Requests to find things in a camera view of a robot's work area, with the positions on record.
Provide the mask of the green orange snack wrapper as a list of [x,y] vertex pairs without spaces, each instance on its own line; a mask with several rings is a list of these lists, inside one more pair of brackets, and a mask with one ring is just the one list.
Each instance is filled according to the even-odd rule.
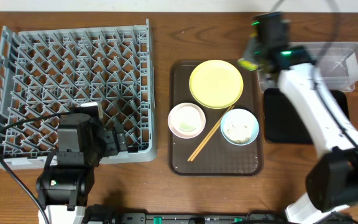
[[240,66],[244,67],[248,71],[255,71],[259,67],[257,64],[250,61],[246,61],[243,58],[240,58],[237,62]]

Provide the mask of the light blue bowl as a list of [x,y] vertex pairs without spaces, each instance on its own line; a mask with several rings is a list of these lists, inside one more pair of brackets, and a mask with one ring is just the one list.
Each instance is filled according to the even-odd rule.
[[248,110],[233,109],[227,112],[220,124],[220,130],[226,141],[236,146],[246,146],[257,139],[259,122]]

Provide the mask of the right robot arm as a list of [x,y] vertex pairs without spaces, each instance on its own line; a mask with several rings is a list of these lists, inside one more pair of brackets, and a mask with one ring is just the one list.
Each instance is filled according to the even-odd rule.
[[243,58],[248,70],[273,75],[278,89],[305,125],[318,163],[306,176],[306,192],[285,209],[288,223],[321,223],[358,203],[358,130],[324,83],[318,59],[289,41],[281,12],[257,15]]

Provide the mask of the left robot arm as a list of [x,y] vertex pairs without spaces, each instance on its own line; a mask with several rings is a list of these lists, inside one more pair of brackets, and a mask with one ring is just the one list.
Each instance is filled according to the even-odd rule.
[[88,206],[94,170],[104,156],[127,150],[124,127],[105,129],[98,115],[74,113],[60,118],[58,149],[47,157],[37,179],[40,223],[122,222],[110,206]]

